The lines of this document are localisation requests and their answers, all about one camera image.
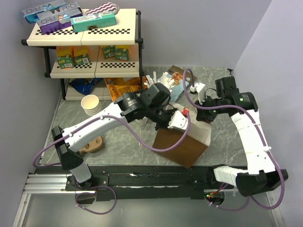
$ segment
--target red object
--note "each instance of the red object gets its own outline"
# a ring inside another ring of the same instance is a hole
[[[188,109],[184,109],[184,110],[182,111],[182,114],[183,114],[184,116],[186,116],[187,113],[189,114],[189,110],[188,110]]]

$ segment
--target white wall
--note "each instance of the white wall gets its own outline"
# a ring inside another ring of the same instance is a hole
[[[21,10],[27,1],[3,5],[0,23],[0,212],[12,226],[34,155],[43,147],[60,94],[57,80],[44,77],[41,49],[23,47],[32,26]]]
[[[288,171],[280,208],[290,227],[303,226],[302,12],[301,0],[273,0],[233,72],[255,95],[272,153]]]
[[[99,0],[75,0],[95,8]],[[32,5],[46,0],[29,0]],[[271,0],[115,0],[142,12],[144,65],[233,69]]]

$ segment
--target marble countertop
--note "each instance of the marble countertop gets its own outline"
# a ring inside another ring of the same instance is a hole
[[[169,69],[167,66],[144,67],[146,75],[157,72],[160,77],[163,72]],[[215,88],[214,81],[229,76],[227,69],[191,67],[198,80],[207,87]],[[182,93],[176,101],[181,105],[188,105],[185,95]],[[101,101],[102,108],[107,107],[111,101]],[[56,112],[53,126],[59,125],[62,128],[70,127],[89,118],[83,111],[80,101],[61,100]],[[130,123],[132,129],[150,146],[156,137],[155,123],[150,120],[145,126],[139,126],[136,122]],[[139,146],[134,136],[123,126],[117,127],[104,135],[103,146],[95,153],[85,154],[84,159],[89,165],[178,165],[144,146]],[[48,138],[48,144],[53,141],[52,136]],[[47,150],[41,164],[58,162],[59,158],[52,147]],[[228,164],[232,166],[246,166],[246,157],[236,127],[227,114],[216,117],[212,125],[211,144],[203,155],[196,161],[196,166],[213,166],[217,164]]]

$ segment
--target checkered pattern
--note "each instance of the checkered pattern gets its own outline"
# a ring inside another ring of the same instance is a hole
[[[131,68],[135,67],[135,62],[123,62],[123,63],[104,63],[101,62],[100,68]]]
[[[99,28],[94,28],[89,31],[89,34],[130,34],[131,29],[99,29]]]
[[[93,63],[87,63],[87,64],[83,64],[83,65],[76,65],[74,68],[75,69],[91,69]]]
[[[51,33],[47,33],[47,34],[43,34],[43,32],[38,29],[36,31],[36,35],[73,35],[73,34],[78,34],[78,32],[74,32],[73,29],[67,29],[67,30],[58,30],[55,32],[51,32]]]

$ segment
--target shelf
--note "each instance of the shelf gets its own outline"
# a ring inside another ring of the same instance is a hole
[[[82,45],[134,45],[136,9],[120,9],[116,25],[83,32]]]
[[[135,43],[136,9],[120,9],[117,24],[75,33],[72,26],[44,35],[36,23],[27,39],[29,46],[133,45]]]
[[[94,78],[97,66],[99,46],[89,47],[91,63],[76,65],[72,69],[60,69],[57,61],[53,65],[51,78]]]
[[[96,95],[99,98],[99,100],[112,100],[104,80],[100,81],[93,87],[91,94]],[[71,85],[68,85],[67,93],[65,97],[66,100],[68,101],[81,100],[83,97],[84,95],[76,91]]]
[[[96,78],[139,77],[139,46],[135,44],[129,61],[104,59],[99,51]]]

